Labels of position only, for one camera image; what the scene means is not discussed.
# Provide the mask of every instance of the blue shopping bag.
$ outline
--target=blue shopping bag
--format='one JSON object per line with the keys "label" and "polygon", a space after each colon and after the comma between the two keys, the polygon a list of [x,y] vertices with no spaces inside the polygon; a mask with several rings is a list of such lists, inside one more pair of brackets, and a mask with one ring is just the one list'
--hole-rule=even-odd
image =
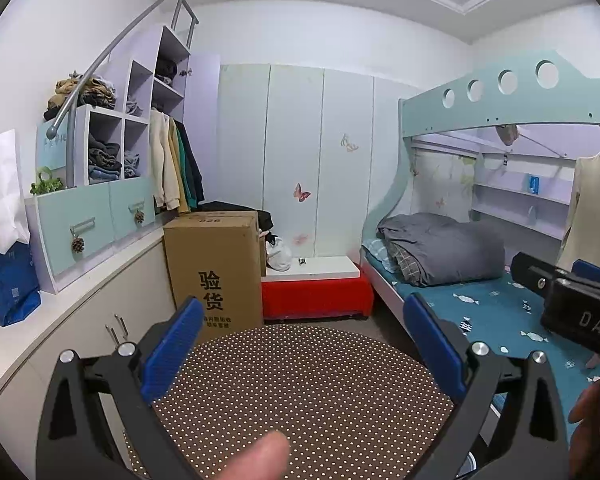
{"label": "blue shopping bag", "polygon": [[14,243],[0,254],[0,325],[22,321],[40,305],[40,284],[30,247]]}

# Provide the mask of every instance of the blue gripper pad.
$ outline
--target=blue gripper pad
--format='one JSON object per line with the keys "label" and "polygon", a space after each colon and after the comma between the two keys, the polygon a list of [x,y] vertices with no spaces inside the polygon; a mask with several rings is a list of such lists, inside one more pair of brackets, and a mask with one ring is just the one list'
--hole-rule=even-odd
{"label": "blue gripper pad", "polygon": [[454,403],[461,402],[466,395],[462,360],[442,332],[436,315],[419,294],[411,294],[404,301],[402,316],[425,366],[440,390]]}
{"label": "blue gripper pad", "polygon": [[147,404],[167,393],[202,327],[202,304],[191,298],[144,362],[140,393]]}

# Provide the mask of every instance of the hand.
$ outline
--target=hand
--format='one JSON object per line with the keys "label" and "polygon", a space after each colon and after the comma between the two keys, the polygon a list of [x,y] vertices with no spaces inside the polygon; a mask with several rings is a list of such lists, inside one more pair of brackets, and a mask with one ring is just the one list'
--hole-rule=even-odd
{"label": "hand", "polygon": [[289,442],[274,431],[238,453],[218,480],[280,480],[289,461]]}
{"label": "hand", "polygon": [[600,380],[584,390],[569,413],[571,424],[580,424],[571,435],[569,447],[569,476],[579,473],[595,450],[593,445],[600,439],[600,427],[595,428],[596,412],[600,402]]}

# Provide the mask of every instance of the folded gray blanket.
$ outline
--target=folded gray blanket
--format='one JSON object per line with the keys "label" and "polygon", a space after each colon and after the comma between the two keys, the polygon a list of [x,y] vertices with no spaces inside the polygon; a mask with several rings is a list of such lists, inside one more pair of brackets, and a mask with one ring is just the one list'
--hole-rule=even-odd
{"label": "folded gray blanket", "polygon": [[424,286],[490,280],[504,270],[504,242],[481,221],[416,213],[386,218],[378,230],[416,258]]}

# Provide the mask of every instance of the white paper bag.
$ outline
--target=white paper bag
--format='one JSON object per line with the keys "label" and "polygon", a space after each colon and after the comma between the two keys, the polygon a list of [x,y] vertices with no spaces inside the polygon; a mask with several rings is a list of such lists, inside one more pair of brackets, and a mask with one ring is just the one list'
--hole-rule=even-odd
{"label": "white paper bag", "polygon": [[0,254],[16,242],[29,243],[29,227],[24,209],[16,164],[16,132],[0,133]]}

